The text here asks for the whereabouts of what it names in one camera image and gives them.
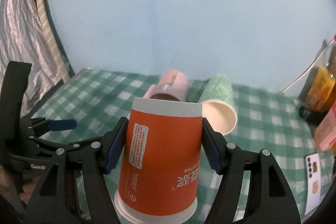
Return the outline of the silver foil mat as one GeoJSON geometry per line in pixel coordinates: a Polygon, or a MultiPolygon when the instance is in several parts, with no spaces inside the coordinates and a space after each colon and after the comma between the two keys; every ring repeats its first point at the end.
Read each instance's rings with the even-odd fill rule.
{"type": "Polygon", "coordinates": [[[32,65],[21,115],[27,115],[58,83],[70,64],[57,38],[47,0],[1,0],[1,75],[10,61],[32,65]]]}

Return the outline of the orange paper cup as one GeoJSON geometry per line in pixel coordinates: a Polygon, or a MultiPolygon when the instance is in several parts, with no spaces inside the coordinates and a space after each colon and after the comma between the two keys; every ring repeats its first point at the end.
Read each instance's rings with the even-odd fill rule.
{"type": "Polygon", "coordinates": [[[123,149],[120,214],[132,223],[184,223],[197,208],[199,103],[135,97],[123,149]]]}

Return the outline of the green checkered tablecloth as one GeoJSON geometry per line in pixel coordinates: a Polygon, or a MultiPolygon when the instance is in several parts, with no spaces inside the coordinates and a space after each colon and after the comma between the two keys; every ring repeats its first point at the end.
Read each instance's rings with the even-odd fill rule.
{"type": "MultiPolygon", "coordinates": [[[[157,75],[109,72],[82,69],[48,100],[41,100],[31,116],[48,119],[75,119],[77,127],[70,131],[46,133],[43,139],[57,143],[70,143],[104,135],[112,130],[120,117],[128,117],[134,97],[142,97],[157,75]]],[[[198,102],[208,80],[190,80],[187,101],[198,102]]],[[[259,152],[266,148],[272,152],[281,167],[294,195],[302,220],[305,216],[307,174],[304,159],[316,153],[310,128],[299,117],[298,102],[281,93],[233,84],[234,108],[238,114],[235,130],[225,136],[226,141],[247,151],[259,152]]],[[[321,163],[321,198],[327,194],[333,176],[334,157],[331,151],[319,152],[321,163]]],[[[121,161],[112,173],[105,176],[112,196],[118,187],[121,161]]],[[[204,223],[221,182],[209,166],[202,151],[197,199],[194,215],[185,223],[204,223]]],[[[249,173],[245,173],[235,221],[245,211],[249,189],[249,173]]]]}

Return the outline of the green floral paper cup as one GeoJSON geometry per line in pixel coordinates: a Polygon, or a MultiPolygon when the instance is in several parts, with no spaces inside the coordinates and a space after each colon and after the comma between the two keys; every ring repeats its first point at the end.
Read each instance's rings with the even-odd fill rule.
{"type": "Polygon", "coordinates": [[[225,75],[211,77],[199,99],[202,117],[214,131],[223,136],[231,133],[238,122],[234,107],[234,93],[229,78],[225,75]]]}

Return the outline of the pink carton box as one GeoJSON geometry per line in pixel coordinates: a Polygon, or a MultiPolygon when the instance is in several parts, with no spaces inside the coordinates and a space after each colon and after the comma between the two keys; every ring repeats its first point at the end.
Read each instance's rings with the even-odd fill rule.
{"type": "Polygon", "coordinates": [[[336,138],[335,124],[336,120],[334,103],[314,132],[313,140],[318,151],[325,152],[331,149],[334,145],[336,138]]]}

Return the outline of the orange drink bottle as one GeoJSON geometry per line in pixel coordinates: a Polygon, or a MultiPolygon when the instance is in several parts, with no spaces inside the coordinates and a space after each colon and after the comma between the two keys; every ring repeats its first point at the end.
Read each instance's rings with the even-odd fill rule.
{"type": "Polygon", "coordinates": [[[335,102],[335,40],[309,71],[299,95],[299,115],[308,123],[318,125],[335,102]]]}

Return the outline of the pink plastic cup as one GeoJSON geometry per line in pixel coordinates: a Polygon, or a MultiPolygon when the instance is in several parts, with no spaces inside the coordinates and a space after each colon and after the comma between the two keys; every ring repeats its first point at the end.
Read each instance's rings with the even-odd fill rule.
{"type": "Polygon", "coordinates": [[[187,75],[178,70],[169,70],[156,85],[151,85],[143,98],[186,102],[189,89],[187,75]]]}

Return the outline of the white smartphone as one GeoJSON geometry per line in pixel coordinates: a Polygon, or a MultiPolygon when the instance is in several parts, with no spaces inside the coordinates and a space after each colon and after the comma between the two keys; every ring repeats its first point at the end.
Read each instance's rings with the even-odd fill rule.
{"type": "Polygon", "coordinates": [[[307,199],[305,215],[319,205],[321,196],[321,165],[319,154],[308,155],[305,158],[307,174],[307,199]]]}

